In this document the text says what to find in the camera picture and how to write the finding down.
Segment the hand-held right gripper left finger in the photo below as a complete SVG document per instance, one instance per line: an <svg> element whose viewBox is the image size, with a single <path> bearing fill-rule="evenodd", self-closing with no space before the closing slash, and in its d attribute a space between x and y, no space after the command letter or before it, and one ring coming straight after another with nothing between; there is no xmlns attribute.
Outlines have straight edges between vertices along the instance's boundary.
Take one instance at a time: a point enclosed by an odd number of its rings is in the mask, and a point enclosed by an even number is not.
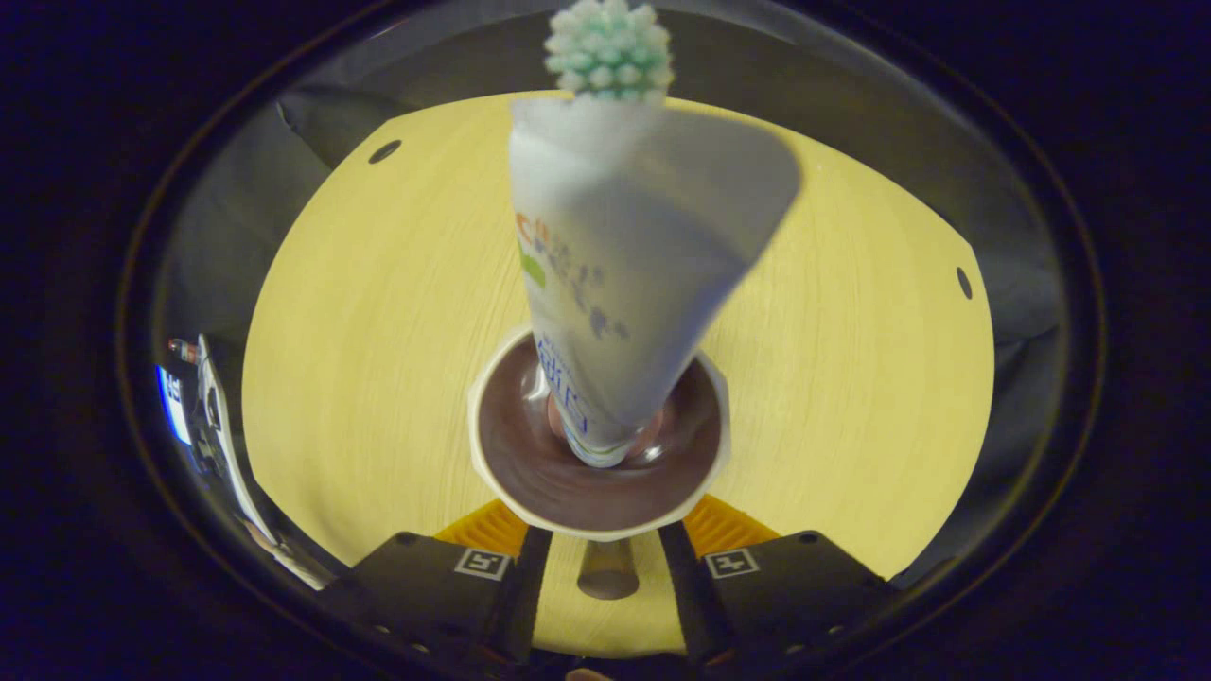
<svg viewBox="0 0 1211 681"><path fill-rule="evenodd" d="M434 536L398 532L318 596L334 616L450 668L530 656L553 536L489 500Z"/></svg>

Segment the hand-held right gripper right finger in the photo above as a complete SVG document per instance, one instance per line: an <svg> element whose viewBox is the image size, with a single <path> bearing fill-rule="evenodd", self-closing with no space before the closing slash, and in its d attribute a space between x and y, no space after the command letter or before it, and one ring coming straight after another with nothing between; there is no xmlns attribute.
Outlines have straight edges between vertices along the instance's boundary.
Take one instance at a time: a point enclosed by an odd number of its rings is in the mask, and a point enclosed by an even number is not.
<svg viewBox="0 0 1211 681"><path fill-rule="evenodd" d="M775 668L830 656L895 586L815 531L779 536L705 496L658 530L696 668Z"/></svg>

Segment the beige cup with brown inside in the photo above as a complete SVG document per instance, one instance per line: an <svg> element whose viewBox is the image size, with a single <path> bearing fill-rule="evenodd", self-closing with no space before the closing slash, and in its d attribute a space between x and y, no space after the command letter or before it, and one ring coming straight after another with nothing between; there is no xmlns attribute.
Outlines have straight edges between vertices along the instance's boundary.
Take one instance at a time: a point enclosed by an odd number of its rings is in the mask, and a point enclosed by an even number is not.
<svg viewBox="0 0 1211 681"><path fill-rule="evenodd" d="M467 393L472 465L528 525L587 542L581 593L629 599L639 590L632 538L687 517L727 467L727 380L706 355L693 357L658 430L613 468L591 468L572 453L556 431L551 396L530 328L510 331Z"/></svg>

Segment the white toothpaste tube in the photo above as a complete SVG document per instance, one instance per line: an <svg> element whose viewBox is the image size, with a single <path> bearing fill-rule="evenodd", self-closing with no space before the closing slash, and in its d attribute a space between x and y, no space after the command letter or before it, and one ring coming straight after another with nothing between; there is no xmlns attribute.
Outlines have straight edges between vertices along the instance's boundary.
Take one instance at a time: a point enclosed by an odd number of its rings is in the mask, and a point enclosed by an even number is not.
<svg viewBox="0 0 1211 681"><path fill-rule="evenodd" d="M803 184L769 128L595 98L510 105L509 174L539 364L572 453L639 442Z"/></svg>

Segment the white and green toothbrush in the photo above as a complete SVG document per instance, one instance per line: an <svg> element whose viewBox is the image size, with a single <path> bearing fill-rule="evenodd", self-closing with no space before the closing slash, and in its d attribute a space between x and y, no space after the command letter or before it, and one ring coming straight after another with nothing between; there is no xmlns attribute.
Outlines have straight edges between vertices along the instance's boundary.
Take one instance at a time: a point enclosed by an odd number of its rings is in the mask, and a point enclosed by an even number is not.
<svg viewBox="0 0 1211 681"><path fill-rule="evenodd" d="M544 65L567 95L661 105L675 82L671 41L650 4L575 0L549 19Z"/></svg>

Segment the white bar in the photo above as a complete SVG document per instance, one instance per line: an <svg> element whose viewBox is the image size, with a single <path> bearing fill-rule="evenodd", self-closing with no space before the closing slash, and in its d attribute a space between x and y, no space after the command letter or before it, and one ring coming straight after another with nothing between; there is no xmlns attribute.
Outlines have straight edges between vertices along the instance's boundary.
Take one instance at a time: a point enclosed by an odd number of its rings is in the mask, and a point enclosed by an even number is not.
<svg viewBox="0 0 1211 681"><path fill-rule="evenodd" d="M314 559L308 548L300 546L298 533L287 530L285 517L272 511L270 500L256 482L239 400L234 393L228 393L237 367L234 347L203 333L196 336L196 397L201 410L199 437L206 441L216 457L216 475L223 480L229 493L233 517L279 568L315 593L325 590L333 580L331 570Z"/></svg>

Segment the blue lit screen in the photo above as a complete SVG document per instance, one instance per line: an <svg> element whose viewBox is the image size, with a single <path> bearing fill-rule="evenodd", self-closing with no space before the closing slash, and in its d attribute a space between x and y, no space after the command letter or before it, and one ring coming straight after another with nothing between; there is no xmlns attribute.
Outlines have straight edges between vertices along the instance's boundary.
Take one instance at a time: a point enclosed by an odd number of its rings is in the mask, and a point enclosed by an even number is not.
<svg viewBox="0 0 1211 681"><path fill-rule="evenodd" d="M180 443L191 447L193 435L189 429L189 418L186 418L183 383L176 374L171 374L168 370L163 368L163 366L156 367L156 374L170 430L172 430Z"/></svg>

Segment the black backdrop cloth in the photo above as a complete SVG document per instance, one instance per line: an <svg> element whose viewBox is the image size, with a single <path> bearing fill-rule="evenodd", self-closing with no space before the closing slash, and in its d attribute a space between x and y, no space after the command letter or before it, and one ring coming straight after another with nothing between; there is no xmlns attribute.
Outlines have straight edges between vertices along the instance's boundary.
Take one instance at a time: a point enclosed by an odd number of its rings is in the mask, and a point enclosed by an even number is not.
<svg viewBox="0 0 1211 681"><path fill-rule="evenodd" d="M173 221L154 328L243 347L256 296L308 199L394 114L540 82L536 38L567 0L425 0L309 65L210 151ZM991 302L991 422L972 479L893 577L913 585L993 525L1055 410L1064 296L1025 181L972 107L888 61L836 19L774 0L655 0L688 74L675 95L809 135L894 181L974 248Z"/></svg>

